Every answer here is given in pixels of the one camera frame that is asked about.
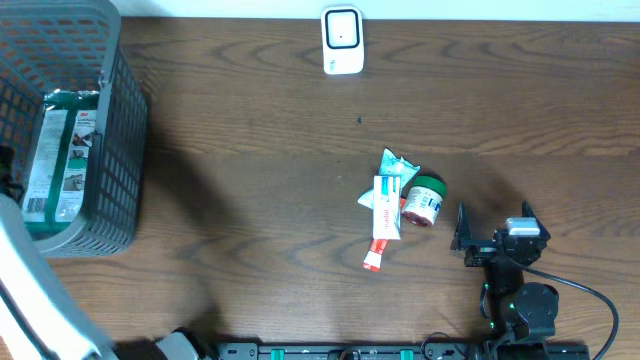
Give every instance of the wood grain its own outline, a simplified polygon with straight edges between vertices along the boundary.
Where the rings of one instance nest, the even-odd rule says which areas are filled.
[[[322,71],[317,21],[123,25],[151,101],[137,240],[51,261],[114,338],[486,334],[482,271],[448,250],[457,206],[488,236],[527,199],[552,234],[536,267],[609,296],[622,322],[608,358],[637,357],[640,25],[368,21],[365,70],[342,77]],[[355,200],[384,147],[450,192],[433,229],[403,223],[374,274]],[[557,288],[555,339],[595,354],[608,309]]]

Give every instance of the toothpaste tube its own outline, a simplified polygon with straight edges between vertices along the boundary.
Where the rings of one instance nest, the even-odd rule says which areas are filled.
[[[380,271],[380,265],[382,263],[382,253],[384,252],[384,249],[387,247],[388,243],[389,240],[374,239],[371,242],[371,247],[369,247],[367,256],[364,258],[362,267],[374,272]]]
[[[400,240],[400,177],[373,178],[373,238]]]

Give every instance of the crumpled packet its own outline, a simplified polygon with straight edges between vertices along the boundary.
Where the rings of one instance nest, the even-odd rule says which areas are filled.
[[[400,191],[416,176],[418,171],[420,171],[420,166],[413,166],[403,157],[397,158],[391,150],[384,149],[378,175],[399,176]],[[373,209],[373,189],[362,194],[358,199],[358,204]]]

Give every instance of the gray plastic basket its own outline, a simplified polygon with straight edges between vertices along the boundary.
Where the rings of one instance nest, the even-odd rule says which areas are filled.
[[[119,36],[107,0],[0,0],[0,145],[16,152],[16,182],[28,185],[43,95],[100,91],[82,207],[66,230],[35,242],[46,256],[110,255],[133,240],[147,105]]]

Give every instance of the green packaging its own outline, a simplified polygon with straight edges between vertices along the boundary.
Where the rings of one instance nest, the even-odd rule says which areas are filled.
[[[44,101],[44,120],[22,202],[34,238],[52,236],[75,219],[84,196],[99,93],[55,91]]]

